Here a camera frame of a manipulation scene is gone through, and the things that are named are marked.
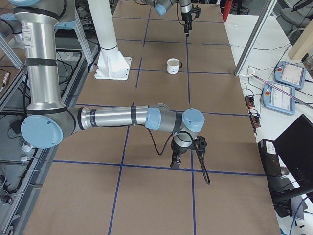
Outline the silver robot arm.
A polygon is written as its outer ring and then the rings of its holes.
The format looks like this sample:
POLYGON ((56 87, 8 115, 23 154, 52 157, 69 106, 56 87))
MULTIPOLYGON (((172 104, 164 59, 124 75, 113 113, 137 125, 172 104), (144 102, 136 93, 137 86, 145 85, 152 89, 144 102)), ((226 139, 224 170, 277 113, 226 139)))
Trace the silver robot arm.
POLYGON ((190 0, 141 0, 140 2, 152 6, 160 16, 165 15, 174 4, 178 3, 184 21, 184 33, 186 37, 189 37, 189 31, 192 30, 193 11, 190 0))
POLYGON ((14 0, 12 4, 22 25, 30 85, 31 102, 21 125, 28 143, 47 149, 81 130, 142 125, 149 131, 170 133, 167 142, 173 151, 172 169, 179 167, 180 157, 187 150, 194 150, 200 164, 204 163, 206 142, 199 132, 205 118, 197 109, 177 113, 165 104, 104 109, 67 107, 61 101, 54 30, 58 23, 75 22, 75 2, 14 0))

